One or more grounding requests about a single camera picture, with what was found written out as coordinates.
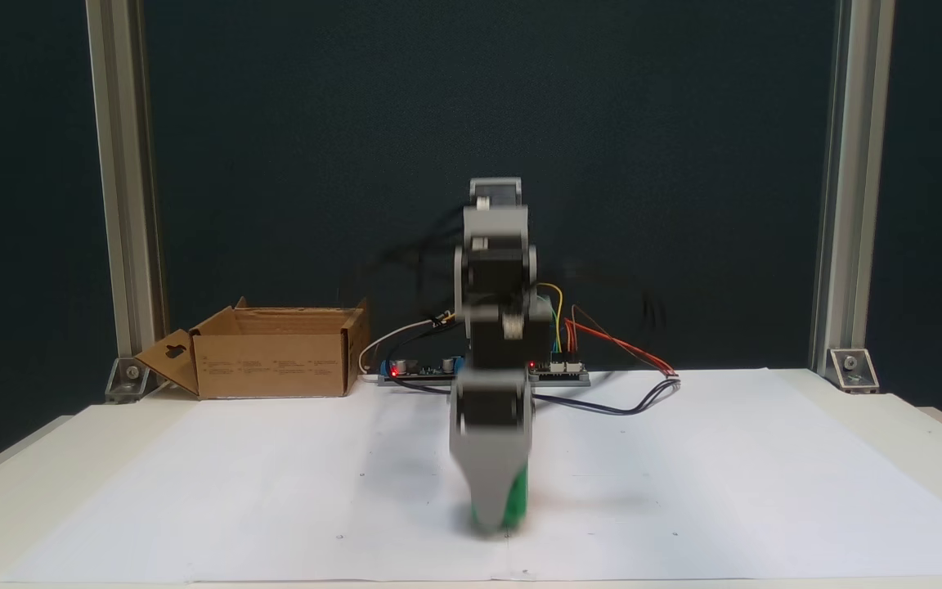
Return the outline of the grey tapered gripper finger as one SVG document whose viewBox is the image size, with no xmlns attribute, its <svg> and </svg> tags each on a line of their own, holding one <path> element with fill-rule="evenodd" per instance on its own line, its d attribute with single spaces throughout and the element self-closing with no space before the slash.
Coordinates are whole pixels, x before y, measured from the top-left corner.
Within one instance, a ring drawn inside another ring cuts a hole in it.
<svg viewBox="0 0 942 589">
<path fill-rule="evenodd" d="M 531 435 L 451 436 L 450 452 L 466 479 L 471 514 L 482 534 L 513 532 L 526 518 Z"/>
</svg>

